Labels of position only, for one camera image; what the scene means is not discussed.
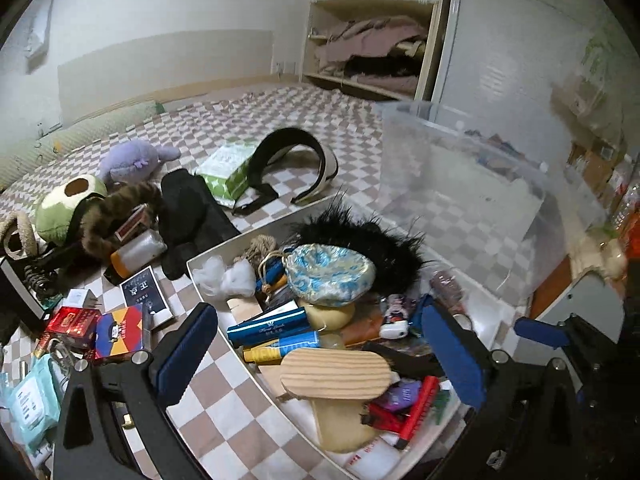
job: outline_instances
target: green plush toy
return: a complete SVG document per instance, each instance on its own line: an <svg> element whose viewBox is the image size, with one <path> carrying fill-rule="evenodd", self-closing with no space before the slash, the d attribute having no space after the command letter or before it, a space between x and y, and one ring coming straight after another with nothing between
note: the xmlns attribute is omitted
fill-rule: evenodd
<svg viewBox="0 0 640 480"><path fill-rule="evenodd" d="M63 246L76 207L92 194L107 195L104 182L82 174L46 194L36 208L36 231L47 241Z"/></svg>

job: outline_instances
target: checkered mattress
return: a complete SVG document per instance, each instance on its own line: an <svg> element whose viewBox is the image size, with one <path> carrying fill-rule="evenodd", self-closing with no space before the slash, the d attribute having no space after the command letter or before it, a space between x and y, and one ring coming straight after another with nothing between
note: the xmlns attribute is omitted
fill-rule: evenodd
<svg viewBox="0 0 640 480"><path fill-rule="evenodd" d="M180 159L165 164L152 178L159 183L165 173L176 168L194 170L223 143L261 139L284 126L304 128L331 146L340 163L334 190L342 187L354 200L372 205L378 196L382 155L382 122L372 106L372 102L339 91L312 87L271 89L261 94L247 94L232 102L196 103L150 118L128 128L124 134L114 134L38 168L0 196L0 214L21 209L33 217L34 205L43 194L77 174L95 173L111 146L132 137L153 144L172 143L180 148ZM300 155L302 153L296 157L295 164L289 161L286 166L276 167L267 177L280 195L278 200L246 218L233 218L240 231L260 227L296 209L290 199L312 184L317 174L314 162L317 159L311 155L305 161ZM249 190L241 200L249 201L253 197L253 191ZM446 250L459 254L458 260L453 261L465 267L462 270L478 267L475 270L485 277L484 281L493 282L500 282L502 274L526 272L530 254L519 255L513 248L498 243L500 237L487 226L468 224L460 218L461 212L447 203L426 204L425 208L423 219L428 217L429 221L421 222L420 229L425 232L428 244L441 254ZM495 256L497 250L503 249L509 253L499 260L504 268L497 270L494 267L499 264L495 257L488 256ZM154 270L178 319L173 326L155 334L159 340L184 320L198 303L198 294L186 276L171 281L161 267L155 266ZM120 289L107 282L101 271L78 276L77 282L70 286L90 288L104 312L124 306ZM513 316L509 314L508 318L503 320L498 337L504 337L511 325ZM3 371L14 384L18 380L19 362L30 362L33 347L34 342L18 329L6 348ZM264 397L222 336L210 346L181 402L170 407L168 413L214 479L346 478ZM0 410L0 416L10 434L6 410ZM126 433L142 471L149 478L158 478L136 430Z"/></svg>

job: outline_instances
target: storage bin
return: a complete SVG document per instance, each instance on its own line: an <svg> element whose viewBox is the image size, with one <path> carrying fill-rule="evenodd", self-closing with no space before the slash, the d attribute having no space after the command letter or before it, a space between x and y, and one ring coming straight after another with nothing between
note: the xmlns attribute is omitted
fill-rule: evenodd
<svg viewBox="0 0 640 480"><path fill-rule="evenodd" d="M192 258L187 263L190 275L193 276L194 269L201 268L204 261L206 261L210 256L219 255L227 265L232 264L233 259L241 254L249 246L249 241L258 234L272 235L276 237L279 242L284 241L289 236L290 228L293 224L303 221L309 216L318 215L329 206L332 200L334 200L334 198L329 197L318 201L270 224L239 235L218 247L212 248L209 251ZM346 205L351 207L352 213L355 216L370 217L376 214L372 209L361 206L348 197L344 197L343 200L346 202ZM384 217L380 218L380 221L383 228L395 227L392 222L389 222ZM422 252L424 253L424 258L427 260L440 258L439 254L433 252L427 246L422 247ZM468 294L467 309L468 314L473 321L474 329L478 333L478 336L484 345L487 346L487 348L491 348L494 343L500 320L504 317L505 309L510 309L510 307L487 293L487 291L483 290L482 287L478 286L478 284L473 280L470 280L466 275L464 275L464 273L456 270L455 274L456 278ZM422 283L420 284L423 292L427 292L430 288L428 279L428 273L425 272ZM226 339L225 333L227 327L234 325L236 322L233 319L228 306L223 301L215 301L208 297L197 283L195 283L195 285L200 299L213 304L218 311L220 328L217 337L224 338L229 345L229 348L232 348ZM262 380L261 375L257 371L257 367L252 364L246 364L242 360L239 351L236 351L236 356L242 365L246 367L251 379L255 381L263 394L292 422L295 428L310 443L310 445L331 460L335 467L345 475L350 478L355 478L344 469L346 460L352 455L351 453L337 454L323 452L317 447L318 434L311 405L308 400L291 399L282 401L275 398L268 389L268 386ZM460 400L456 396L455 392L452 392L452 397L446 407L442 423L439 426L425 425L421 427L412 439L410 446L402 452L400 462L391 471L391 473L386 476L385 480L399 480L408 471L410 471L437 440L440 433L447 427L459 407Z"/></svg>
<svg viewBox="0 0 640 480"><path fill-rule="evenodd" d="M525 304L567 255L567 212L574 231L604 220L571 168L525 160L490 124L430 102L380 109L376 208L507 303Z"/></svg>

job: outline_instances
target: purple plush toy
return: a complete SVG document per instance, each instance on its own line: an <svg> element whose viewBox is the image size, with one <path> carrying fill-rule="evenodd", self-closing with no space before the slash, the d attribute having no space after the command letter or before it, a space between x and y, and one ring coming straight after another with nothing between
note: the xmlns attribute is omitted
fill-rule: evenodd
<svg viewBox="0 0 640 480"><path fill-rule="evenodd" d="M131 139L116 144L100 161L98 178L107 186L115 182L136 184L149 178L149 175L164 162L180 157L175 146L156 148L146 140Z"/></svg>

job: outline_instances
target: checkered blanket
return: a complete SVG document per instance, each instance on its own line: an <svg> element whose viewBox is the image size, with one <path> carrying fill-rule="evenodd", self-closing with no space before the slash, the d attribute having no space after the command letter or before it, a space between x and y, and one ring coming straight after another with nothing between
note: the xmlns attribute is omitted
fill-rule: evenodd
<svg viewBox="0 0 640 480"><path fill-rule="evenodd" d="M176 168L193 171L226 142L262 139L276 128L298 126L331 146L340 163L335 186L348 189L363 203L373 202L380 179L382 136L372 103L318 88L279 88L248 94L238 101L196 103L177 112L149 119L124 134L94 142L69 153L63 160L38 168L15 182L0 196L0 212L20 209L32 218L42 195L81 173L95 173L111 146L139 137L153 144L180 148L179 160L165 164L151 180ZM246 218L234 218L242 232L267 224L296 209L290 199L312 184L317 158L276 167L266 179L280 198ZM245 200L253 199L249 190ZM191 281L183 276L168 280L159 266L154 270L177 322L154 334L156 342L174 330L198 303ZM124 306L124 298L96 272L78 277L72 286L90 288L104 312ZM3 371L17 383L19 363L30 362L34 342L20 329L6 349ZM283 478L343 479L347 476L306 441L279 409L264 396L238 356L217 336L178 405L168 414L184 441L212 478L228 480ZM3 426L11 433L8 413L0 410ZM136 430L127 430L132 451L145 475L158 478Z"/></svg>

